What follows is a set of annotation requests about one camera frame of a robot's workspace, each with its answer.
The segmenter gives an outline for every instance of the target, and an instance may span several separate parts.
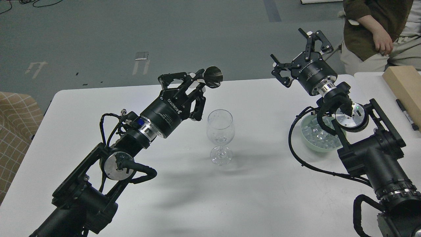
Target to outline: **white table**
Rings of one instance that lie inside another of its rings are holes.
[[[354,101],[368,102],[352,76],[341,75],[341,80],[352,86]],[[51,204],[53,191],[101,141],[102,114],[122,108],[140,113],[160,90],[133,86],[57,93],[0,207],[0,235],[28,236],[56,208]],[[310,97],[298,82],[287,89],[276,79],[224,81],[217,89],[208,88],[205,96],[204,120],[182,122],[167,139],[158,137],[135,157],[155,168],[158,176],[129,185],[117,200],[113,221],[98,236],[357,236],[353,200],[359,194],[375,199],[373,190],[301,167],[288,148],[295,115],[315,106],[319,96]],[[229,144],[235,158],[226,166],[210,161],[213,144],[206,137],[207,115],[218,108],[233,114],[236,128]],[[405,120],[392,122],[399,129]],[[106,120],[106,131],[115,123]],[[294,131],[293,143],[303,159],[322,169],[346,172],[336,152],[315,154],[301,142],[299,129]],[[348,138],[355,142],[371,134],[370,128]],[[416,155],[420,148],[405,149],[401,164],[421,186]],[[99,166],[92,166],[88,174],[98,188]],[[107,190],[113,183],[106,184]],[[363,206],[365,231],[380,236],[376,214]]]

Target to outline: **wine glass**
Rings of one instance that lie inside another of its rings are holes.
[[[216,145],[210,152],[212,162],[217,165],[228,164],[232,151],[226,145],[234,138],[235,129],[232,115],[227,110],[217,109],[208,116],[208,138]]]

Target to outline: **cardboard box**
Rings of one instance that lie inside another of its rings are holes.
[[[415,124],[421,127],[421,75],[413,66],[388,67],[383,79]]]

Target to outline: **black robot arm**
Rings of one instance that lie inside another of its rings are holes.
[[[175,79],[183,82],[176,88],[168,88]],[[158,78],[162,90],[140,115],[135,112],[120,116],[104,114],[100,120],[102,143],[99,143],[87,157],[72,171],[66,180],[54,191],[52,203],[57,207],[53,213],[35,230],[30,237],[81,237],[88,231],[98,234],[107,226],[117,211],[117,198],[129,183],[142,183],[153,179],[157,172],[153,168],[136,163],[134,157],[141,149],[149,147],[157,137],[168,137],[174,129],[188,118],[199,121],[202,118],[205,97],[204,86],[216,88],[222,81],[222,73],[217,67],[196,73],[173,73]],[[186,94],[194,82],[197,86]],[[192,112],[191,103],[196,101]],[[105,116],[119,119],[112,134],[120,138],[109,145],[111,136],[105,141],[102,124]],[[102,184],[99,190],[89,183],[88,169],[99,161],[102,170]],[[143,175],[134,178],[136,172]],[[116,180],[116,184],[103,194],[106,179]]]
[[[349,98],[349,85],[343,82],[335,86],[337,74],[323,60],[321,54],[314,51],[315,40],[322,41],[322,52],[328,49],[333,50],[324,35],[320,31],[306,34],[300,29],[300,32],[307,38],[306,50],[290,64],[281,64],[272,54],[271,57],[275,61],[272,75],[286,87],[289,87],[292,80],[296,79],[310,96],[321,95],[317,101],[319,107],[312,110],[317,111],[317,121],[325,131],[338,135],[343,145],[343,148],[338,150],[338,155],[349,176],[326,172],[297,159],[290,143],[292,154],[303,166],[312,170],[352,180],[361,179],[361,175],[367,175],[367,182],[359,182],[371,186],[380,203],[365,195],[356,198],[354,228],[360,236],[368,236],[361,227],[361,203],[367,202],[381,211],[378,215],[378,225],[384,237],[420,237],[421,193],[417,191],[397,162],[403,157],[401,148],[405,146],[405,142],[374,99],[366,105],[359,105]],[[282,77],[280,75],[282,70],[290,71],[292,79]],[[298,117],[302,117],[305,113],[303,111]],[[332,122],[333,129],[324,124],[323,116],[335,117]],[[377,126],[374,134],[355,144],[350,144],[342,129],[348,132],[359,132],[366,128],[369,118]]]

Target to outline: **black marker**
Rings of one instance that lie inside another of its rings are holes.
[[[418,131],[419,130],[419,127],[414,123],[414,121],[412,121],[412,118],[409,116],[408,112],[406,112],[406,109],[403,106],[403,104],[401,103],[401,101],[399,99],[396,99],[396,103],[399,106],[400,110],[402,110],[403,114],[405,114],[405,116],[408,119],[408,121],[411,123],[412,129],[414,131]]]

